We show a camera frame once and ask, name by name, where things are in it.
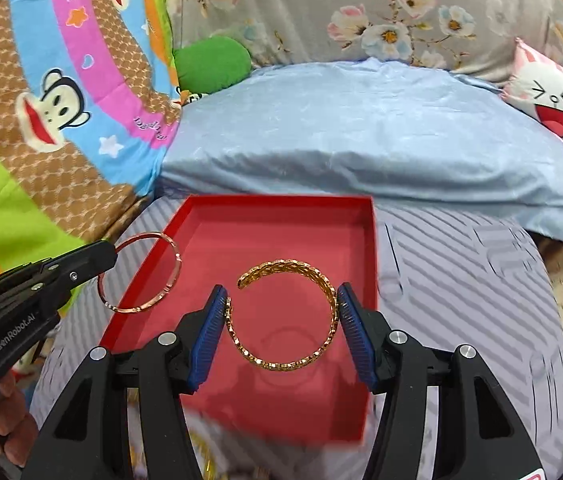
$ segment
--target brown fabric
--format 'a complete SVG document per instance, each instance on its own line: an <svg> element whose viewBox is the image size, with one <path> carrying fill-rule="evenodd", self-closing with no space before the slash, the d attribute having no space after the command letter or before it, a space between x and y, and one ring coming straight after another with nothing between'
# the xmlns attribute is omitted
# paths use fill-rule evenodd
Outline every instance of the brown fabric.
<svg viewBox="0 0 563 480"><path fill-rule="evenodd" d="M119 237L122 236L124 231L126 231L128 226L132 224L133 220L137 218L146 207L148 207L151 200L152 199L149 196L140 197L137 202L129 207L127 212L124 213L121 218L118 218L115 223L110 226L104 235L104 239L115 243Z"/></svg>
<svg viewBox="0 0 563 480"><path fill-rule="evenodd" d="M108 51L130 90L140 98L146 110L163 113L166 124L178 120L180 110L170 105L170 97L152 89L150 64L111 0L91 1Z"/></svg>
<svg viewBox="0 0 563 480"><path fill-rule="evenodd" d="M65 232L99 239L136 197L131 186L111 186L70 142L37 153L22 138L15 99L28 85L10 27L8 0L0 0L0 162L38 207Z"/></svg>

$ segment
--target red tray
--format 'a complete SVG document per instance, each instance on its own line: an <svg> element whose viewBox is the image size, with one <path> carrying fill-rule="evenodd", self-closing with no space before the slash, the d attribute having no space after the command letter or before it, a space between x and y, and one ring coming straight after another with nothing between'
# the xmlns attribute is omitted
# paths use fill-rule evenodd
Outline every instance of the red tray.
<svg viewBox="0 0 563 480"><path fill-rule="evenodd" d="M243 290L239 276L268 260L292 258L317 267L337 288L351 282L359 300L377 308L375 223L370 198L193 196L164 233L180 247L177 284L161 303L140 314L116 314L101 345L113 352L140 348L182 315L204 306L221 283L234 305L234 326L257 356L292 361L315 351L330 322L319 287L297 274L273 274ZM170 246L159 240L142 263L121 306L143 303L173 268ZM359 442L368 392L357 379L341 327L318 361L293 372L261 370L246 361L227 331L208 380L184 406L222 425L265 438L302 444Z"/></svg>

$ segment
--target blanket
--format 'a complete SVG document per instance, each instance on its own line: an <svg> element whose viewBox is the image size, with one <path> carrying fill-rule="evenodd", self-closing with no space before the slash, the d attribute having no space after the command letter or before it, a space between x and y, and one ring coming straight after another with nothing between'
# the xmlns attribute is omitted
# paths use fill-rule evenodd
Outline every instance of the blanket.
<svg viewBox="0 0 563 480"><path fill-rule="evenodd" d="M0 0L0 272L132 220L180 112L165 0Z"/></svg>

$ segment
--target blue pillow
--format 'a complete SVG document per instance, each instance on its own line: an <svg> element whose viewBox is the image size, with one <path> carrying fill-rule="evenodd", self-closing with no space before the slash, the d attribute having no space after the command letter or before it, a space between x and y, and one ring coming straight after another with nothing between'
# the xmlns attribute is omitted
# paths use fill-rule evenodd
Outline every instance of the blue pillow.
<svg viewBox="0 0 563 480"><path fill-rule="evenodd" d="M171 196L370 194L563 240L563 141L483 82L400 62L262 69L186 106L160 184Z"/></svg>

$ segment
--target human hand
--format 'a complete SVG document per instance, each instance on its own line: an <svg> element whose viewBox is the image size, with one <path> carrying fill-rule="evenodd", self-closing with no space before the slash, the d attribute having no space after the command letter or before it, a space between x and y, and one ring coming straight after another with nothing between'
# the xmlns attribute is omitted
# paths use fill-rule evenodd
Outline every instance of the human hand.
<svg viewBox="0 0 563 480"><path fill-rule="evenodd" d="M37 423L26 411L24 394L11 373L0 380L0 394L0 435L8 436L3 452L11 463L24 467L37 438Z"/></svg>

